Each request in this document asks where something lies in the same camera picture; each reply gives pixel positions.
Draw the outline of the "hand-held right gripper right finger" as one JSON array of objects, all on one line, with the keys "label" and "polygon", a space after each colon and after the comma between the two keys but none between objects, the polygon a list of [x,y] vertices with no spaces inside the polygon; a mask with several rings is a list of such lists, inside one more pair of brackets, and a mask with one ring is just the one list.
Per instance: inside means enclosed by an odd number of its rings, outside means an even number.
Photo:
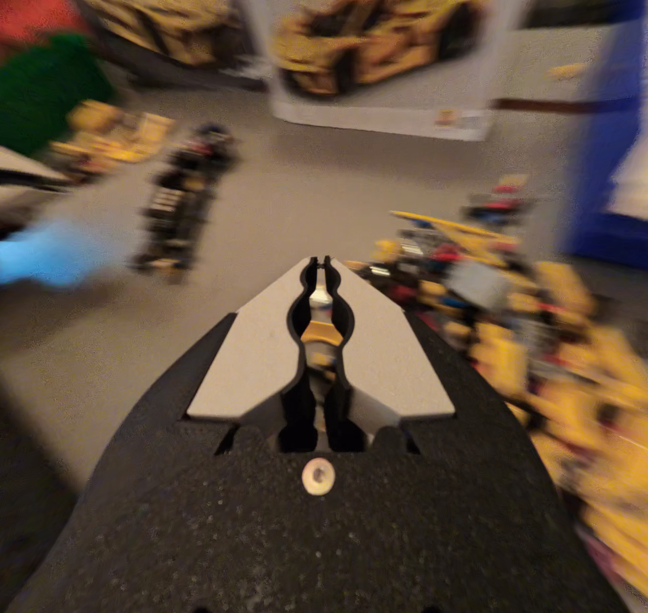
[{"label": "hand-held right gripper right finger", "polygon": [[342,336],[323,413],[334,452],[362,452],[383,428],[456,415],[406,313],[342,262],[327,256],[332,324]]}]

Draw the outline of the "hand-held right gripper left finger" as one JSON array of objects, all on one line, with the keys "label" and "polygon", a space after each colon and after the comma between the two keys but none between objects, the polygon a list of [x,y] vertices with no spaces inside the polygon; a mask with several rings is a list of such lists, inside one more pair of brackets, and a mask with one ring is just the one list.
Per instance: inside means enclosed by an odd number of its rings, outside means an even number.
[{"label": "hand-held right gripper left finger", "polygon": [[187,408],[192,420],[255,426],[282,452],[318,443],[302,336],[318,259],[305,258],[241,307]]}]

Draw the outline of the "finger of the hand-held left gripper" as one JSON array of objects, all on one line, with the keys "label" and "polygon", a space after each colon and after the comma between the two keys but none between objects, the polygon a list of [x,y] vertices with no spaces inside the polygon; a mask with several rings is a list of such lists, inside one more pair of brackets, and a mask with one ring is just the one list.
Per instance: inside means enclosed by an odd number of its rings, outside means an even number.
[{"label": "finger of the hand-held left gripper", "polygon": [[60,171],[1,146],[1,185],[26,187],[68,187]]},{"label": "finger of the hand-held left gripper", "polygon": [[53,192],[33,187],[1,188],[1,230],[22,230],[53,200]]}]

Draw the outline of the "pile of toy brick pieces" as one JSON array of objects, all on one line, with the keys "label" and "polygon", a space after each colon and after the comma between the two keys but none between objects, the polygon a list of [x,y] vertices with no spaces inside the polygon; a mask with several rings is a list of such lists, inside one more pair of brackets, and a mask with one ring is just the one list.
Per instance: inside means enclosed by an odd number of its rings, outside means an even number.
[{"label": "pile of toy brick pieces", "polygon": [[345,265],[414,311],[522,424],[588,549],[647,608],[647,364],[603,322],[567,263],[530,261],[517,236],[528,175],[470,196],[461,220],[393,211],[406,226]]}]

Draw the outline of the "toy car chassis assembly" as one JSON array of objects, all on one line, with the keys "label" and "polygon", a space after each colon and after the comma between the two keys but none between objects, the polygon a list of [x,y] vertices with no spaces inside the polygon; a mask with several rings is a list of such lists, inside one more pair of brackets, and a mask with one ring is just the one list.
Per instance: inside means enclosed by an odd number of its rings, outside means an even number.
[{"label": "toy car chassis assembly", "polygon": [[207,123],[168,156],[142,210],[145,237],[130,267],[175,284],[194,267],[216,187],[237,156],[230,130]]}]

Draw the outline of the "grey desk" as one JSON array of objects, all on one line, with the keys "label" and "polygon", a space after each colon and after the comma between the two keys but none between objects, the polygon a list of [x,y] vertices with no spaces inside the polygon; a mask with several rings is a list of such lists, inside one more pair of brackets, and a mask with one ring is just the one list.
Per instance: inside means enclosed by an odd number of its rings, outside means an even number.
[{"label": "grey desk", "polygon": [[72,291],[1,290],[7,407],[82,490],[48,500],[1,453],[1,541],[42,563],[7,612],[626,612],[570,528],[540,461],[486,384],[426,326],[431,359],[475,420],[464,450],[421,426],[421,454],[342,454],[324,497],[306,457],[243,429],[181,422],[216,324],[300,258],[355,253],[395,206],[442,208],[460,175],[498,171],[467,142],[271,123],[239,90],[154,91],[146,106],[225,122],[225,176],[186,284],[117,265]]}]

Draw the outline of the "green plastic bin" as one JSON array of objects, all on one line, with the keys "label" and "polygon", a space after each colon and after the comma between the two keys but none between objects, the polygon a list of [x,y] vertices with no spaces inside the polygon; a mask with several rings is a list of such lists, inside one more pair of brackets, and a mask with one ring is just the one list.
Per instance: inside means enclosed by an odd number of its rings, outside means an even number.
[{"label": "green plastic bin", "polygon": [[1,146],[32,155],[67,131],[81,102],[115,95],[83,36],[52,34],[1,65]]}]

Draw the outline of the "yellow black brick sub-assembly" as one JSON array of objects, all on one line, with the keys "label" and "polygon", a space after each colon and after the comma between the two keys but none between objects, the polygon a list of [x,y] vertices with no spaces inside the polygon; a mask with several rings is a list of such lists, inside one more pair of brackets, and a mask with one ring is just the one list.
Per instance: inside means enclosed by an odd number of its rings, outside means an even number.
[{"label": "yellow black brick sub-assembly", "polygon": [[84,184],[118,165],[140,163],[162,150],[175,120],[85,100],[67,115],[67,137],[48,144],[51,161],[73,183]]}]

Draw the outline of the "yellow toy car body shell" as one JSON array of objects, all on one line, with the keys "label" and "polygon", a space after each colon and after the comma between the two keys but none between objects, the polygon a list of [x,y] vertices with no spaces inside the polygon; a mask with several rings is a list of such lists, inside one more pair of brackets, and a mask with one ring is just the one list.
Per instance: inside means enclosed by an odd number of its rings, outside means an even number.
[{"label": "yellow toy car body shell", "polygon": [[233,66],[243,54],[235,0],[81,0],[101,24],[182,65]]}]

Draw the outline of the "blue plastic bin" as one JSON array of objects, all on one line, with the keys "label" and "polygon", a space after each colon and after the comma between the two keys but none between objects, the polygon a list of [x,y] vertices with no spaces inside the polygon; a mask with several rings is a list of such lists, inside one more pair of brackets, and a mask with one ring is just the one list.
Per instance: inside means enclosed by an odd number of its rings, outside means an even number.
[{"label": "blue plastic bin", "polygon": [[571,158],[560,253],[647,270],[647,221],[612,212],[613,175],[640,133],[646,0],[620,0],[590,74],[593,112]]}]

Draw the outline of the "brown strip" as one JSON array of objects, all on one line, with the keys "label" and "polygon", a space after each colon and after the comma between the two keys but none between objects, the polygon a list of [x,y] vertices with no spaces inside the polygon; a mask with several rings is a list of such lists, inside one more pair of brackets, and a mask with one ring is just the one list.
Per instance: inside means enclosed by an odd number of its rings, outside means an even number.
[{"label": "brown strip", "polygon": [[640,107],[641,99],[638,96],[596,101],[548,101],[501,98],[492,104],[492,108],[495,110],[573,115],[627,111],[636,112]]}]

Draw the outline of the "Lego instruction booklet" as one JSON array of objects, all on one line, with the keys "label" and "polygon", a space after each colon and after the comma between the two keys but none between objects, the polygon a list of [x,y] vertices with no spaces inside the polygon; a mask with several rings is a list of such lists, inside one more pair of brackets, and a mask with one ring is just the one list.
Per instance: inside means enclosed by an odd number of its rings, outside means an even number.
[{"label": "Lego instruction booklet", "polygon": [[489,121],[495,0],[246,0],[272,113],[465,141]]}]

